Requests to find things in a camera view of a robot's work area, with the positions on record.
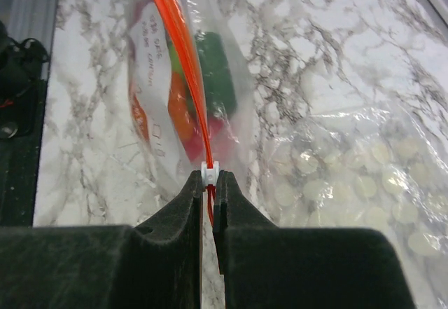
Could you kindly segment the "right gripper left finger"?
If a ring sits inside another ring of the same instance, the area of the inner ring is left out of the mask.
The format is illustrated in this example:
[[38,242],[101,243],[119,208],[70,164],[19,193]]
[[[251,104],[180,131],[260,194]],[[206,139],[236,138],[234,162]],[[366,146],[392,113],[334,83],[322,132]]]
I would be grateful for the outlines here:
[[3,227],[2,308],[199,308],[202,179],[138,226]]

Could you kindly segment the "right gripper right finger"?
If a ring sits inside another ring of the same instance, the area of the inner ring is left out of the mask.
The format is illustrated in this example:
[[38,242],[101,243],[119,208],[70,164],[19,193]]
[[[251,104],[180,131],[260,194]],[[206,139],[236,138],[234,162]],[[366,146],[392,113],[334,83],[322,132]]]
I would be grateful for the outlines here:
[[227,308],[413,308],[391,243],[368,228],[280,228],[242,194],[216,185],[213,237]]

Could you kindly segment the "clear zip bag orange zipper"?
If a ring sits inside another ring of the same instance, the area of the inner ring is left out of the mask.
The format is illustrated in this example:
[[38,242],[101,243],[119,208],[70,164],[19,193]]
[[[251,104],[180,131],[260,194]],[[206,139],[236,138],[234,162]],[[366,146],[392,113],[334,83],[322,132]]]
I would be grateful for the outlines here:
[[125,0],[132,122],[158,185],[249,175],[253,81],[216,0]]

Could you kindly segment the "orange tangerine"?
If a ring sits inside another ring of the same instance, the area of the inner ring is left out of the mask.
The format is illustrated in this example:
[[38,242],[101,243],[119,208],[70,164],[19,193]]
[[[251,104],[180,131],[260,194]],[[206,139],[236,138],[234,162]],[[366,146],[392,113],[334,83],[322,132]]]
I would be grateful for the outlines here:
[[168,112],[182,142],[188,142],[194,134],[195,122],[188,111],[186,86],[180,74],[172,73]]

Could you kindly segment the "dark green lime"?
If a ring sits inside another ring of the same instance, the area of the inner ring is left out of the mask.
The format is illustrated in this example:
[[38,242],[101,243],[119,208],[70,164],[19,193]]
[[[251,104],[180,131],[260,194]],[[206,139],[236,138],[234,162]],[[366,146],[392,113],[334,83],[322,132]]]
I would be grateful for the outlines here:
[[237,108],[237,100],[220,37],[215,32],[198,32],[195,43],[202,71],[206,110],[215,117],[231,117]]

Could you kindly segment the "green apple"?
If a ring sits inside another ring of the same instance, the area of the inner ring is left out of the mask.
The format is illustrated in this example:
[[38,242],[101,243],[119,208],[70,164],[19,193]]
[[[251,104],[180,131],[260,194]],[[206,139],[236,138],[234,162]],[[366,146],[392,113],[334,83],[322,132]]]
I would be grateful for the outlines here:
[[183,68],[181,66],[178,54],[176,52],[176,49],[173,45],[173,43],[170,43],[168,46],[169,49],[169,56],[171,60],[171,68],[174,73],[180,74],[183,76]]

